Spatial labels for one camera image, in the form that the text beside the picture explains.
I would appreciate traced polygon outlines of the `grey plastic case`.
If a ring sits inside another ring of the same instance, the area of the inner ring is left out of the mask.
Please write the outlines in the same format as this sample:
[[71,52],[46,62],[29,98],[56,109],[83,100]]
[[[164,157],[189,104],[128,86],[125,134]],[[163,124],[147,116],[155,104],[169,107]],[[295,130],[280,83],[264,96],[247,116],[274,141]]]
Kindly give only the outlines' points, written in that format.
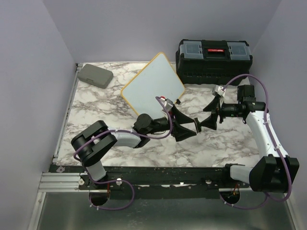
[[91,64],[85,64],[77,74],[77,77],[82,82],[105,89],[113,79],[114,75],[107,69]]

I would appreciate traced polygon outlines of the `aluminium frame rail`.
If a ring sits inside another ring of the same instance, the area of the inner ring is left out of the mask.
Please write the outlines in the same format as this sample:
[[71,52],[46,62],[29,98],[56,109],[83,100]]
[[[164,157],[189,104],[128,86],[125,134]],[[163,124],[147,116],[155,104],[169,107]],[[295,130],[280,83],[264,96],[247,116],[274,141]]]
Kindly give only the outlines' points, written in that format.
[[71,174],[65,171],[63,166],[57,166],[56,162],[59,156],[60,145],[64,137],[67,121],[70,115],[71,105],[73,103],[74,95],[76,93],[78,85],[77,74],[82,69],[82,67],[83,63],[76,63],[75,77],[69,95],[69,100],[67,103],[64,118],[62,120],[61,130],[56,143],[56,148],[50,160],[50,165],[47,167],[46,170],[42,172],[40,177],[35,204],[28,225],[29,230],[39,229],[40,219],[43,216],[45,201],[47,200],[47,195],[49,193],[68,193],[78,191],[78,188],[76,186],[77,182],[73,179],[69,179]]

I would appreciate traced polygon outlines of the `yellow framed whiteboard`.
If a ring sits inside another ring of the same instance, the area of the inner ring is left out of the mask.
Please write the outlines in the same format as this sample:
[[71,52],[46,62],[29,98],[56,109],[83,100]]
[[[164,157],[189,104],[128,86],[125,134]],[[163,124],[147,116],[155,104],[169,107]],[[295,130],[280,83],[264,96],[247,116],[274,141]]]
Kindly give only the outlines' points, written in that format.
[[157,96],[175,102],[184,92],[184,84],[160,52],[122,88],[121,96],[137,115],[148,114],[156,119],[163,116]]

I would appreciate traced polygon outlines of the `green whiteboard eraser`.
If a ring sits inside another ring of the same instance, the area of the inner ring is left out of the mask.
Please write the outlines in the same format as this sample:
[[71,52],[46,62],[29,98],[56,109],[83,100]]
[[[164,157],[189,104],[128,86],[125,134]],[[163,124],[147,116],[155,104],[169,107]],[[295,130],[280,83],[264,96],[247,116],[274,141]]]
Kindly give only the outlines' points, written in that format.
[[195,124],[195,128],[196,128],[196,132],[197,133],[200,133],[201,132],[201,124],[198,120],[198,118],[194,118],[194,124]]

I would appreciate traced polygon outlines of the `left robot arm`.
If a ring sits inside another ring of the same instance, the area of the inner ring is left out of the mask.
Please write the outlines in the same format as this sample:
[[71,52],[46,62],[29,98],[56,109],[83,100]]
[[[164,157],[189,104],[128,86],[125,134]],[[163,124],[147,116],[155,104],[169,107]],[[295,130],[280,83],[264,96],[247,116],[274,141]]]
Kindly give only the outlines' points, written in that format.
[[163,139],[169,135],[180,142],[201,131],[198,119],[184,115],[175,106],[166,115],[152,119],[148,114],[141,114],[131,130],[114,129],[98,120],[76,135],[71,140],[74,158],[81,162],[91,176],[90,184],[95,189],[102,189],[106,185],[106,171],[101,159],[113,147],[138,149],[151,139]]

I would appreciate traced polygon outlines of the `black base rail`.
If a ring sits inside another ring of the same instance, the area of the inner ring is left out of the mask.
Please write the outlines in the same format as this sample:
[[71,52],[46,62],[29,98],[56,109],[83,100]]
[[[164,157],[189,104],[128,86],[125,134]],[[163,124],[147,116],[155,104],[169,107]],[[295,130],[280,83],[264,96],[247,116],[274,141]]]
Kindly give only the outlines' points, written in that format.
[[74,192],[114,200],[130,199],[218,199],[220,192],[244,190],[247,183],[226,177],[223,167],[132,167],[107,166],[103,184],[92,182],[81,166],[61,168],[52,164],[50,173],[58,182],[72,182]]

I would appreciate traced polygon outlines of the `black plastic toolbox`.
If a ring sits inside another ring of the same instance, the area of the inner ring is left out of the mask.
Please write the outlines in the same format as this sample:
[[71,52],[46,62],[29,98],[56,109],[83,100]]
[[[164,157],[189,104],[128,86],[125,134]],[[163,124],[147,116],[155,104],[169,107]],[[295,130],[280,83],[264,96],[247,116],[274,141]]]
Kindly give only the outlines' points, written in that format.
[[183,39],[175,57],[183,84],[225,85],[237,75],[249,74],[253,63],[246,41]]

